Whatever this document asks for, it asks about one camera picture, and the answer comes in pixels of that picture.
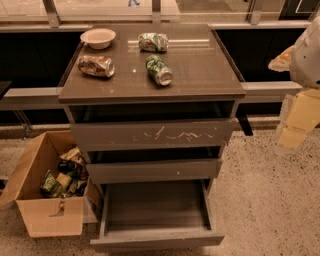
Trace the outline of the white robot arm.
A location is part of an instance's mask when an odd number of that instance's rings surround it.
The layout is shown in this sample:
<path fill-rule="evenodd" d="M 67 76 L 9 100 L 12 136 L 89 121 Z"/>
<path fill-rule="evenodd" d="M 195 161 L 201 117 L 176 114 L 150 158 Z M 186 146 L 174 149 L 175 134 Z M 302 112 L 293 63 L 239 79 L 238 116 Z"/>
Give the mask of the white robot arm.
<path fill-rule="evenodd" d="M 320 123 L 320 17 L 316 17 L 296 40 L 268 64 L 277 72 L 288 71 L 302 89 L 286 95 L 277 127 L 277 145 L 294 150 Z"/>

